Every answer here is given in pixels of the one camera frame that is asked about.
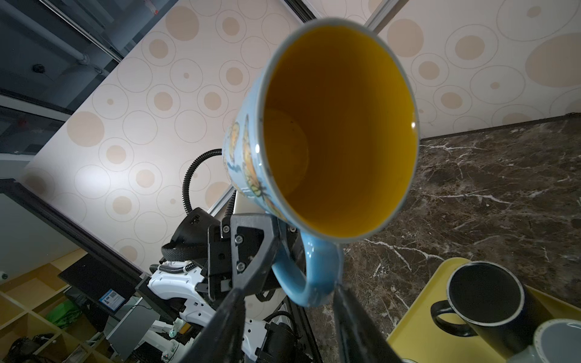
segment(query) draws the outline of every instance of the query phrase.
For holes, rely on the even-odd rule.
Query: white rim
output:
[[[539,327],[535,331],[534,347],[535,347],[537,353],[539,353],[539,358],[541,358],[543,363],[550,363],[550,362],[543,351],[543,346],[541,345],[542,335],[545,332],[545,330],[547,330],[547,328],[549,326],[552,326],[555,324],[560,324],[560,323],[574,323],[577,325],[581,325],[581,321],[573,320],[573,319],[551,319],[551,320],[548,320],[548,321],[542,323],[541,325],[539,325]]]
[[[514,281],[517,282],[518,285],[518,289],[519,292],[521,294],[521,300],[518,304],[518,309],[507,319],[502,320],[502,321],[498,321],[498,322],[494,322],[494,323],[484,323],[481,321],[475,321],[472,319],[469,319],[467,317],[465,317],[464,315],[460,314],[458,312],[458,309],[456,309],[456,307],[454,306],[454,303],[452,303],[452,300],[450,299],[450,282],[452,281],[452,278],[454,277],[454,275],[456,274],[456,272],[458,272],[459,270],[461,270],[464,267],[467,266],[472,266],[472,265],[476,265],[476,264],[488,264],[488,265],[494,265],[496,267],[500,267],[501,269],[503,269],[505,272],[507,272],[509,275],[511,275],[511,277],[513,278]],[[452,275],[450,275],[450,278],[448,279],[448,282],[446,284],[446,297],[448,298],[448,303],[450,303],[450,307],[454,310],[454,312],[460,316],[464,321],[472,323],[472,324],[476,324],[476,325],[480,325],[480,326],[500,326],[500,325],[504,325],[508,322],[511,322],[514,318],[516,318],[518,316],[518,314],[521,313],[522,308],[525,306],[525,289],[522,287],[521,282],[518,280],[518,278],[509,270],[507,270],[505,267],[499,265],[499,264],[495,264],[494,262],[488,262],[488,261],[474,261],[474,262],[469,262],[465,265],[462,265],[460,267],[458,267],[457,269],[454,270],[454,272],[452,272]]]
[[[389,56],[392,58],[395,65],[397,66],[398,70],[400,71],[404,82],[406,83],[408,92],[410,93],[412,103],[414,104],[415,115],[418,114],[418,108],[417,108],[417,105],[415,104],[415,97],[414,97],[413,92],[411,91],[410,82],[407,79],[406,72],[404,71],[403,67],[401,66],[399,59],[395,56],[395,54],[393,54],[393,52],[391,51],[391,49],[389,49],[387,44],[385,42],[382,42],[381,40],[379,40],[377,35],[375,33],[371,32],[368,28],[365,28],[365,27],[363,27],[357,23],[354,23],[352,21],[328,17],[328,18],[324,18],[324,19],[317,19],[317,20],[312,20],[312,21],[307,22],[305,25],[301,26],[297,31],[295,31],[289,37],[287,37],[278,46],[277,50],[274,52],[273,56],[268,61],[268,64],[266,65],[266,67],[264,69],[263,79],[262,79],[262,82],[260,83],[259,89],[257,91],[258,102],[256,102],[256,116],[259,120],[264,117],[264,105],[266,103],[266,93],[268,92],[268,87],[270,86],[270,80],[272,79],[272,74],[274,73],[274,69],[276,68],[276,65],[278,64],[278,61],[280,60],[282,55],[288,50],[288,48],[292,44],[295,43],[295,41],[297,39],[299,39],[303,35],[309,33],[311,30],[319,28],[319,27],[323,27],[323,26],[345,26],[345,27],[354,29],[356,31],[359,31],[363,34],[370,36],[372,39],[374,39],[377,42],[377,44],[379,44],[385,51],[387,51],[387,53],[389,54]],[[308,223],[302,222],[301,217],[297,213],[295,213],[290,208],[290,206],[289,206],[289,208],[287,208],[285,203],[280,203],[281,204],[280,209],[281,209],[283,215],[290,216],[289,222],[291,222],[291,224],[296,224],[297,222],[300,222],[300,225],[304,225],[305,228],[303,228],[303,229],[305,229],[305,231],[308,232],[309,234],[316,236],[320,239],[324,239],[324,240],[328,240],[330,242],[336,242],[336,243],[351,243],[355,240],[360,240],[364,237],[371,236],[371,235],[381,231],[384,228],[384,226],[387,223],[389,223],[389,221],[391,221],[393,219],[393,217],[397,214],[397,212],[399,212],[400,209],[403,207],[403,203],[406,201],[407,194],[409,193],[410,188],[411,188],[411,183],[414,179],[415,171],[416,171],[417,165],[418,165],[418,157],[419,157],[419,141],[420,141],[419,119],[416,119],[415,123],[416,123],[415,127],[417,130],[416,158],[415,158],[415,162],[414,162],[414,168],[412,170],[411,177],[410,177],[410,180],[409,180],[407,188],[406,188],[406,192],[401,197],[399,203],[397,204],[397,206],[395,207],[393,212],[381,224],[379,224],[375,229],[373,229],[367,233],[361,234],[359,236],[353,236],[353,237],[349,237],[349,238],[333,237],[333,236],[324,235],[324,234],[319,233],[318,231],[314,230],[311,226],[308,225]],[[257,135],[258,135],[257,142],[260,145],[260,149],[265,150],[266,148],[264,146],[264,128],[262,127],[262,125],[260,123],[256,123],[256,128],[257,128],[256,131],[257,131]],[[264,166],[266,168],[270,169],[270,165],[268,163],[268,158],[266,157],[266,155],[263,155],[263,153],[259,153],[258,158],[260,159],[260,161],[264,164]],[[276,183],[274,182],[274,178],[266,175],[266,173],[265,173],[264,180],[265,180],[265,184],[267,185],[267,187],[273,192],[273,194],[275,194],[277,196],[277,199],[280,200],[281,202],[284,202],[285,199],[282,196],[281,191],[278,189]]]

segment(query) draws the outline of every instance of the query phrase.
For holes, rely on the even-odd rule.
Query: green plastic bag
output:
[[[70,300],[57,305],[47,315],[46,320],[61,329],[71,325],[81,316],[83,312]]]

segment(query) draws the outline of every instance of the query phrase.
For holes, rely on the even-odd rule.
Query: black mug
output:
[[[533,344],[535,329],[553,317],[506,268],[476,261],[458,267],[446,288],[447,300],[432,305],[434,323],[446,333],[480,336],[508,359]],[[466,324],[439,315],[455,313]]]

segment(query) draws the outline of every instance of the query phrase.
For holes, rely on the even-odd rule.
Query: blue mug handle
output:
[[[282,245],[272,265],[274,275],[288,297],[297,305],[314,307],[330,301],[343,275],[343,249],[301,231],[306,259],[305,276],[291,260],[288,246]]]

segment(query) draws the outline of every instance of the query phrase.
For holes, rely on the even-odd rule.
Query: patterned wall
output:
[[[305,0],[364,23],[381,0]],[[581,112],[580,0],[409,0],[379,36],[423,137]]]
[[[147,270],[185,216],[192,161],[226,127],[298,21],[279,0],[180,0],[37,154],[34,193]],[[193,175],[194,207],[228,187],[220,158]]]

